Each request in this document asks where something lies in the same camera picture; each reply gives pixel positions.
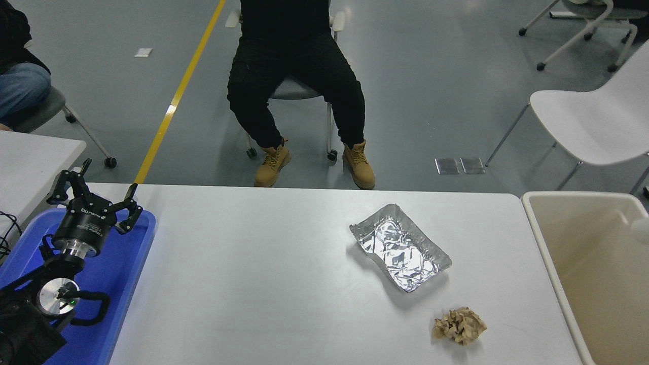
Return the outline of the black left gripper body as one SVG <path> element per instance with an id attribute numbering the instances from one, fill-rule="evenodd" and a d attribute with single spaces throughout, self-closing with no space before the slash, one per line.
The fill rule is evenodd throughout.
<path id="1" fill-rule="evenodd" d="M 116 222 L 116 214 L 104 210 L 109 208 L 106 199 L 72 199 L 66 208 L 65 216 L 53 235 L 52 244 L 63 251 L 71 243 L 84 243 L 88 254 L 100 254 L 111 227 Z"/>

